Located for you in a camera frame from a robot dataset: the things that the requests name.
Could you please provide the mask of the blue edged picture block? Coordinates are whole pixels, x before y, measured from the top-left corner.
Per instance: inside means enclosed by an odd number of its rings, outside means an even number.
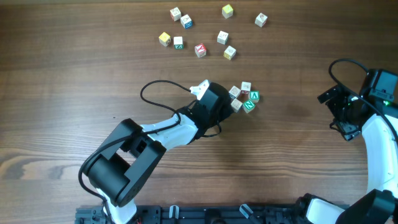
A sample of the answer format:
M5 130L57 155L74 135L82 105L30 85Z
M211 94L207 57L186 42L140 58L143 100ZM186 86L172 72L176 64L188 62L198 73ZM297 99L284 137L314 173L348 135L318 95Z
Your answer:
M229 91L229 96L232 100L237 99L241 94L241 90L236 87L236 86L232 86L230 91Z

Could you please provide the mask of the red edged wooden block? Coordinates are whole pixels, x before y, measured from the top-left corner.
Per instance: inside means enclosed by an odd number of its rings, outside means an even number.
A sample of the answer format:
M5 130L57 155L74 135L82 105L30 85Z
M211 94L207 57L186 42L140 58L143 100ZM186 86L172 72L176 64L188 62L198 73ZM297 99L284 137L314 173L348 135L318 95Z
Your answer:
M251 82L242 82L241 93L248 95L250 91L251 91Z

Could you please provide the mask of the plain wooden picture block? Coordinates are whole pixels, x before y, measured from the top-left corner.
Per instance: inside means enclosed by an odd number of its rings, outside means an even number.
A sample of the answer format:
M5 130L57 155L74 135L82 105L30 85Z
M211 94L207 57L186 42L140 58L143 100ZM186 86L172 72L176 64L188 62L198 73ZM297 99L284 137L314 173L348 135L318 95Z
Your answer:
M239 101L237 98L233 99L231 102L231 107L235 113L238 113L241 109L243 103Z

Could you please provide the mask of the green letter N block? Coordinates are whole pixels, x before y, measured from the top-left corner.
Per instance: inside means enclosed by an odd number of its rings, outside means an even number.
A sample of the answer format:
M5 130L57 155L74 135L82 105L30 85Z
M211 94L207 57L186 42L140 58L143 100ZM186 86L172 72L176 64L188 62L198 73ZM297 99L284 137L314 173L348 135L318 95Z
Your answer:
M247 100L243 103L242 109L246 112L249 113L255 108L255 103L252 100Z

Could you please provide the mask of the green letter A block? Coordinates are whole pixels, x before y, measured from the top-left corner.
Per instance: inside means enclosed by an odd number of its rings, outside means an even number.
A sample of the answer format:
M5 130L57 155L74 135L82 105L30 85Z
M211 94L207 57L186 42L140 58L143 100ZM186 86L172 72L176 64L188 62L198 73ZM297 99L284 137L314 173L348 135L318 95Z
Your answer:
M259 99L260 99L259 91L250 91L250 92L249 92L249 99L250 99L253 103L258 103L258 102L259 102Z

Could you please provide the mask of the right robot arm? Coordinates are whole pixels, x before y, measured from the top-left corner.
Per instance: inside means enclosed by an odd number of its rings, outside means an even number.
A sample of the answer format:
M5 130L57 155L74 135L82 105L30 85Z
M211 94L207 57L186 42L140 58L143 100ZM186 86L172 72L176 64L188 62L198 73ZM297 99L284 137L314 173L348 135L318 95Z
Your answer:
M318 96L334 119L330 124L350 141L362 135L367 156L366 195L348 208L314 195L297 200L295 223L397 222L397 74L370 69L357 95L340 85Z

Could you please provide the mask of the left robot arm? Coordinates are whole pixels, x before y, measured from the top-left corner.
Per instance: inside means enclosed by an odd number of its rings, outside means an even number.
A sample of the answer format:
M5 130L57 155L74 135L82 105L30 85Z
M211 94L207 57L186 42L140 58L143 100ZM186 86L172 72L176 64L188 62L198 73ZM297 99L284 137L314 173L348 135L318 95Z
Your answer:
M171 118L155 124L120 122L97 150L81 165L78 181L102 201L91 217L76 213L76 223L140 223L135 196L147 182L164 154L219 127L233 114L228 90L204 80L188 92L195 95L187 106L173 110Z

